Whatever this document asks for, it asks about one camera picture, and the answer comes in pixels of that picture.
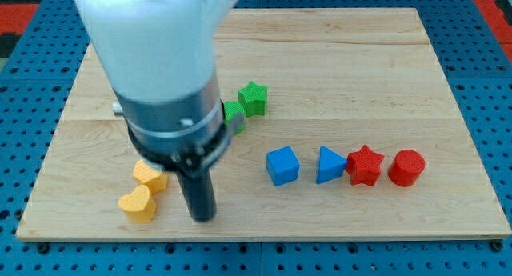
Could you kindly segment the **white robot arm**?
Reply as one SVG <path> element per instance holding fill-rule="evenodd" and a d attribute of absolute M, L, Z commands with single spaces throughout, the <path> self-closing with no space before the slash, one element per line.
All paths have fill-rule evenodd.
<path fill-rule="evenodd" d="M 226 120 L 214 35 L 238 0 L 75 0 L 135 149 L 177 175 L 190 216 L 217 212 L 210 168 L 243 115 Z"/>

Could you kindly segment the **grey and black wrist mount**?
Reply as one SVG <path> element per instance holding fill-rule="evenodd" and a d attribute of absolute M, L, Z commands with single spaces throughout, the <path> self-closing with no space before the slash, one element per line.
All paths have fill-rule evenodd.
<path fill-rule="evenodd" d="M 115 95 L 130 140 L 145 160 L 163 170 L 196 175 L 225 153 L 244 116 L 238 112 L 225 122 L 216 72 L 198 88 L 177 88 L 162 101 L 140 90 L 132 98 Z"/>

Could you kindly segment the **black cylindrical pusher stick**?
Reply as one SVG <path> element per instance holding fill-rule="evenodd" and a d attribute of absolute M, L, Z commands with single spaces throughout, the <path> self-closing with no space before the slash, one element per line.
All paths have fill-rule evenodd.
<path fill-rule="evenodd" d="M 196 222 L 208 222 L 217 212 L 213 184 L 208 170 L 198 174 L 177 173 L 178 182 L 190 216 Z"/>

